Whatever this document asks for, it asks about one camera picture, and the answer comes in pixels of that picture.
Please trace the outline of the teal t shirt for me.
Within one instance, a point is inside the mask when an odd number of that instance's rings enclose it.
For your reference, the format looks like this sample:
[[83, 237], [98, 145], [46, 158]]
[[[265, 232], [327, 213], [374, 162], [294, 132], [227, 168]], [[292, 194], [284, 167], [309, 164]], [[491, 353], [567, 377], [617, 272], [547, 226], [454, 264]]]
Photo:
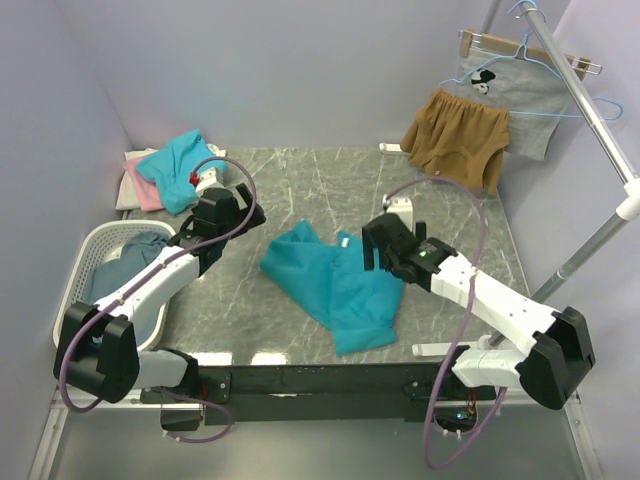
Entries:
[[404, 283], [382, 269], [364, 269], [360, 238], [340, 232], [327, 244], [302, 220], [271, 241], [260, 267], [331, 332], [338, 356], [397, 341], [394, 320]]

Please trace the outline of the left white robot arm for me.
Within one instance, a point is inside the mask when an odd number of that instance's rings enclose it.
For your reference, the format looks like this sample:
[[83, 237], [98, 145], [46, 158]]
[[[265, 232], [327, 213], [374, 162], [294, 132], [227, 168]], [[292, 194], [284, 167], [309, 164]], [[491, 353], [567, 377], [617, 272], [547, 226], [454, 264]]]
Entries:
[[65, 312], [53, 367], [61, 396], [73, 386], [97, 402], [117, 403], [134, 389], [164, 388], [176, 401], [202, 392], [198, 362], [177, 350], [141, 350], [143, 323], [206, 273], [229, 240], [266, 221], [254, 182], [211, 188], [158, 256], [113, 293]]

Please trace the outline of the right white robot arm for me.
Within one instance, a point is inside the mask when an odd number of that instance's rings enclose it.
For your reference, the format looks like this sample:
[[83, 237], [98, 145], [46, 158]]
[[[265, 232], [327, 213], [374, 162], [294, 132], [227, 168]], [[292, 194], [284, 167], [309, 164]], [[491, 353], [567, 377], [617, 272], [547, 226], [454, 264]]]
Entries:
[[418, 226], [385, 213], [362, 229], [364, 267], [381, 267], [408, 284], [465, 307], [510, 342], [491, 347], [453, 341], [437, 377], [460, 399], [472, 388], [519, 388], [539, 405], [561, 409], [595, 364], [585, 317], [528, 299], [477, 269], [461, 253]]

